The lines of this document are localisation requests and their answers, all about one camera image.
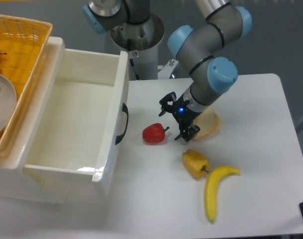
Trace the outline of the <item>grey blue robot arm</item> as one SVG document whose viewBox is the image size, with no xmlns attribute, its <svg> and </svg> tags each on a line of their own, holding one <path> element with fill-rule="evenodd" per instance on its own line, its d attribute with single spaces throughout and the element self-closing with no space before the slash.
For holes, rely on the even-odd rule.
<svg viewBox="0 0 303 239">
<path fill-rule="evenodd" d="M 170 113 L 179 125 L 179 138 L 190 141 L 200 132 L 195 119 L 238 78 L 233 62 L 214 53 L 243 38 L 252 28 L 250 12 L 233 6 L 228 0 L 197 2 L 205 25 L 194 30 L 188 25 L 176 29 L 168 39 L 168 48 L 184 67 L 193 83 L 177 97 L 167 94 L 160 100 L 161 114 Z M 83 6 L 92 29 L 99 34 L 110 32 L 112 40 L 128 53 L 128 64 L 137 80 L 156 76 L 156 49 L 164 36 L 161 19 L 150 10 L 148 0 L 91 0 Z"/>
</svg>

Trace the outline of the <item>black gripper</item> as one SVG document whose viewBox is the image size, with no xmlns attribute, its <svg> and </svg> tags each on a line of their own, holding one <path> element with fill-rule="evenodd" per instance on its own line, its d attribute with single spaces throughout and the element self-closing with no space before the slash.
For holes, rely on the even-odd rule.
<svg viewBox="0 0 303 239">
<path fill-rule="evenodd" d="M 159 101 L 161 105 L 159 116 L 161 117 L 165 113 L 173 114 L 179 125 L 180 134 L 175 137 L 175 140 L 182 138 L 185 142 L 189 142 L 200 131 L 197 125 L 192 124 L 194 119 L 199 116 L 199 113 L 189 109 L 189 103 L 190 100 L 184 100 L 183 96 L 177 99 L 175 92 L 168 93 Z"/>
</svg>

